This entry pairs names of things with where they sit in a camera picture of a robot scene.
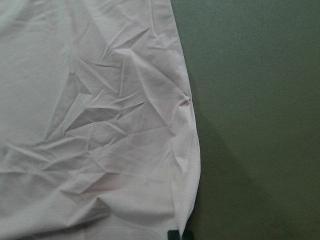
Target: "green background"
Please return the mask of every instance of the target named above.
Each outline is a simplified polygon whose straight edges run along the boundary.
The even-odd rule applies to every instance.
[[[196,240],[320,240],[320,1],[171,0],[192,89]]]

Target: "cloth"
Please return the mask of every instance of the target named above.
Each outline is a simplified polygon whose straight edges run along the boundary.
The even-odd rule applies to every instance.
[[[0,1],[1,240],[164,240],[199,177],[169,0]]]

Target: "wrinkled fabric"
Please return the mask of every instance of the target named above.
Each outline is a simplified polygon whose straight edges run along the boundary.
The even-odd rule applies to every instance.
[[[1,240],[164,240],[199,175],[169,0],[0,1]]]

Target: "white cloth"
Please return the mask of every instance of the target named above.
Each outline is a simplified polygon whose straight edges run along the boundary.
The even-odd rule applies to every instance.
[[[199,177],[169,0],[0,1],[1,240],[164,240]]]

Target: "green surface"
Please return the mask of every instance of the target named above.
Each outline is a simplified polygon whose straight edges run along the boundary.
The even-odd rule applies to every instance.
[[[171,0],[201,148],[196,240],[320,239],[320,1]]]

